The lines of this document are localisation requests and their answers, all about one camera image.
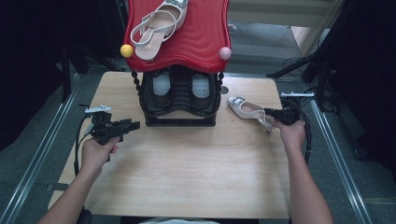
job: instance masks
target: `gray floor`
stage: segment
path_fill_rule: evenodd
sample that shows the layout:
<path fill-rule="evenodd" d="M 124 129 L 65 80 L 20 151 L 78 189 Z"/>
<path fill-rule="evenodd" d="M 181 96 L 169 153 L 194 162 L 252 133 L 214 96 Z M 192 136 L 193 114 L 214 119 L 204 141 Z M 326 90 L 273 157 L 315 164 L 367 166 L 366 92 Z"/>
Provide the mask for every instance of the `gray floor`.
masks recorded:
<path fill-rule="evenodd" d="M 231 32 L 233 57 L 226 68 L 227 77 L 262 77 L 282 69 L 283 66 L 301 57 L 291 30 L 286 26 L 274 26 L 252 23 L 233 23 L 237 31 Z M 124 65 L 123 60 L 117 63 Z M 91 62 L 88 75 L 77 75 L 73 84 L 77 90 L 74 101 L 68 107 L 64 121 L 59 125 L 59 132 L 53 142 L 41 149 L 43 138 L 52 119 L 57 114 L 62 97 L 62 88 L 51 95 L 43 108 L 35 115 L 25 128 L 20 138 L 11 146 L 0 152 L 0 211 L 6 210 L 12 204 L 12 196 L 21 195 L 19 205 L 11 213 L 13 218 L 1 223 L 36 223 L 47 211 L 51 191 L 48 184 L 56 183 L 62 173 L 66 159 L 73 146 L 78 122 L 83 116 L 84 108 L 78 104 L 89 104 L 99 84 L 102 74 L 107 70 L 95 62 Z M 275 79 L 279 92 L 301 92 L 307 86 L 315 87 L 313 83 L 303 83 L 301 72 L 293 71 L 289 75 Z M 308 104 L 304 112 L 311 120 L 313 132 L 312 154 L 309 168 L 318 183 L 323 195 L 328 201 L 336 223 L 393 223 L 396 218 L 396 186 L 390 172 L 376 161 L 360 161 L 355 158 L 354 147 L 347 137 L 342 121 L 334 113 L 319 113 L 319 118 L 325 118 L 335 148 L 341 155 L 344 168 L 340 170 L 337 164 L 340 159 L 334 158 L 334 146 L 330 146 L 324 128 L 318 122 L 315 104 Z M 43 155 L 46 159 L 36 169 L 37 176 L 33 176 L 33 185 L 22 185 L 25 172 L 32 169 L 32 159 L 35 154 Z M 368 219 L 359 216 L 358 208 L 350 197 L 350 182 L 345 182 L 345 176 L 350 175 L 354 196 L 362 197 L 368 211 Z M 94 216 L 93 223 L 117 223 L 119 217 Z M 281 219 L 262 219 L 261 223 L 288 223 Z"/>

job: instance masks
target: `sandal strap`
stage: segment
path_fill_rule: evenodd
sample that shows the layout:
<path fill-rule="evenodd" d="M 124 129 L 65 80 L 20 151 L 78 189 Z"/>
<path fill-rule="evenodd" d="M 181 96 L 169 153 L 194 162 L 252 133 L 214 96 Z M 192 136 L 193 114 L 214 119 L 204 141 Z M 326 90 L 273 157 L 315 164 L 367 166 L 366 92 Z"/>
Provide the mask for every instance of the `sandal strap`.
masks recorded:
<path fill-rule="evenodd" d="M 167 13 L 167 14 L 170 15 L 170 16 L 172 17 L 172 19 L 174 20 L 172 32 L 171 32 L 166 38 L 164 38 L 163 41 L 166 41 L 167 39 L 169 39 L 169 37 L 171 37 L 171 35 L 175 32 L 176 27 L 177 27 L 177 20 L 176 20 L 176 18 L 174 17 L 174 15 L 172 15 L 172 13 L 170 13 L 170 12 L 168 12 L 168 11 L 165 11 L 165 10 L 156 10 L 156 11 L 153 11 L 153 12 L 149 13 L 147 16 L 143 17 L 143 18 L 142 18 L 142 22 L 141 22 L 139 25 L 137 25 L 137 26 L 132 30 L 132 32 L 131 32 L 131 34 L 130 34 L 131 41 L 132 41 L 132 43 L 133 43 L 136 47 L 145 47 L 145 46 L 151 41 L 151 38 L 152 38 L 152 34 L 153 34 L 153 33 L 159 33 L 159 32 L 162 32 L 162 31 L 165 31 L 165 32 L 169 31 L 170 25 L 164 26 L 164 27 L 160 27 L 160 28 L 156 28 L 156 29 L 154 29 L 154 31 L 150 34 L 149 38 L 148 38 L 146 41 L 144 41 L 144 42 L 136 42 L 136 41 L 134 41 L 134 35 L 135 35 L 138 31 L 141 31 L 141 35 L 143 35 L 143 34 L 146 32 L 146 27 L 148 27 L 148 26 L 150 25 L 150 23 L 151 23 L 152 17 L 154 17 L 155 14 L 157 14 L 157 13 Z"/>

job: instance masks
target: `finger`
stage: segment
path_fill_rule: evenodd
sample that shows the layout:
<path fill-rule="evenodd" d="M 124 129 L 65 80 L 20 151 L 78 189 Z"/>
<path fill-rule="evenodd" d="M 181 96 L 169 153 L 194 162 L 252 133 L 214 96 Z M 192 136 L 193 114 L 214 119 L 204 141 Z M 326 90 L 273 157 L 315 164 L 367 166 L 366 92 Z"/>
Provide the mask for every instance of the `finger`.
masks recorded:
<path fill-rule="evenodd" d="M 120 141 L 119 137 L 110 138 L 108 142 L 104 145 L 105 148 L 111 150 L 118 142 Z"/>
<path fill-rule="evenodd" d="M 87 139 L 85 142 L 84 142 L 84 144 L 82 145 L 82 147 L 85 147 L 85 146 L 88 146 L 88 145 L 94 145 L 94 146 L 96 146 L 96 144 L 97 144 L 97 141 L 96 141 L 96 139 L 94 138 L 94 137 L 92 137 L 92 138 L 90 138 L 90 139 Z"/>
<path fill-rule="evenodd" d="M 303 126 L 305 126 L 305 121 L 300 120 L 300 119 L 297 120 L 295 123 L 298 124 L 298 125 L 303 125 Z"/>
<path fill-rule="evenodd" d="M 114 146 L 113 148 L 111 148 L 110 153 L 116 153 L 117 150 L 119 150 L 118 146 Z"/>
<path fill-rule="evenodd" d="M 281 129 L 284 126 L 284 124 L 282 123 L 282 121 L 274 119 L 274 127 Z"/>

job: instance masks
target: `wooden table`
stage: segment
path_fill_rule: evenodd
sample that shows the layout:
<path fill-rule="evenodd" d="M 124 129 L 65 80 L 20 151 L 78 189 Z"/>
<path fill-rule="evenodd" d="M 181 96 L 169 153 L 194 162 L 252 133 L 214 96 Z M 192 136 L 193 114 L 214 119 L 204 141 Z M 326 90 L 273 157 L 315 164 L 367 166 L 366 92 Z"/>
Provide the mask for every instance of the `wooden table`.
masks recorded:
<path fill-rule="evenodd" d="M 85 203 L 96 215 L 142 217 L 289 218 L 287 157 L 279 130 L 240 119 L 228 106 L 240 95 L 280 108 L 272 79 L 225 77 L 215 127 L 147 127 L 129 73 L 105 73 L 92 106 L 109 105 L 112 121 L 141 121 L 124 135 Z M 171 116 L 184 116 L 182 111 Z M 72 149 L 59 183 L 74 178 Z M 49 207 L 61 196 L 55 191 Z"/>

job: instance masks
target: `high heel shoe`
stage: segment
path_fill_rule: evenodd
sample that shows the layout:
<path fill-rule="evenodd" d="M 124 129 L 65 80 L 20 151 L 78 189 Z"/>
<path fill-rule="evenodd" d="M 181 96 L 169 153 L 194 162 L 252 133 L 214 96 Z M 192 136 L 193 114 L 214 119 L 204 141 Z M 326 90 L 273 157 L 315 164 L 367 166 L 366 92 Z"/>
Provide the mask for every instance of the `high heel shoe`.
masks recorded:
<path fill-rule="evenodd" d="M 135 54 L 143 60 L 153 60 L 160 50 L 162 42 L 168 40 L 186 19 L 188 0 L 165 0 L 157 9 L 142 19 L 131 32 L 135 45 Z M 134 35 L 140 31 L 138 42 Z"/>
<path fill-rule="evenodd" d="M 256 119 L 268 133 L 274 129 L 274 120 L 265 115 L 263 107 L 255 105 L 240 96 L 228 98 L 228 104 L 239 118 Z"/>

